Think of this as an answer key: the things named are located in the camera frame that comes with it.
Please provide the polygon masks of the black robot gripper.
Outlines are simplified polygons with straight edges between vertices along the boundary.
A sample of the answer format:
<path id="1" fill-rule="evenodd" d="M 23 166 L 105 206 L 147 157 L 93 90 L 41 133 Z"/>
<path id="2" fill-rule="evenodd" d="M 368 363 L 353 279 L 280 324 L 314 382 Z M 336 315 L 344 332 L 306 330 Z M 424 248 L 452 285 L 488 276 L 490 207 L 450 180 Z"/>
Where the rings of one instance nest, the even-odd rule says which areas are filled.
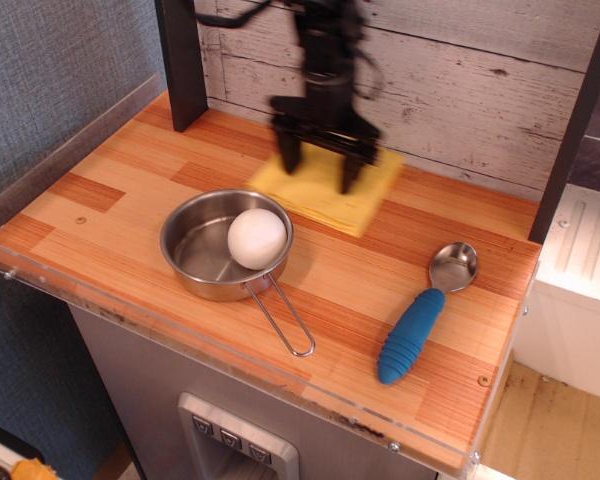
<path id="1" fill-rule="evenodd" d="M 380 131 L 353 105 L 353 80 L 305 81 L 302 96 L 273 96 L 272 127 L 283 167 L 293 174 L 301 162 L 301 143 L 344 156 L 340 192 L 347 194 L 366 164 L 374 164 Z"/>

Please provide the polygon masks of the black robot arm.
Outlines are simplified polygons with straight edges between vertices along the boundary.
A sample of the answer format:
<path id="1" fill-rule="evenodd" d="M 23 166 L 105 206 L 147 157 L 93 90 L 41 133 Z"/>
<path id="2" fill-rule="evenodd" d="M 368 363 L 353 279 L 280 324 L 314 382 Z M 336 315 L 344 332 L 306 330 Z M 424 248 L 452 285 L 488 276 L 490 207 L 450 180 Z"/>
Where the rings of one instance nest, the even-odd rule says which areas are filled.
<path id="1" fill-rule="evenodd" d="M 356 60 L 374 61 L 358 48 L 364 19 L 354 1 L 286 1 L 294 11 L 298 44 L 304 50 L 304 94 L 273 96 L 272 128 L 282 163 L 294 173 L 301 145 L 344 157 L 341 192 L 349 192 L 362 168 L 372 165 L 381 133 L 354 108 Z"/>

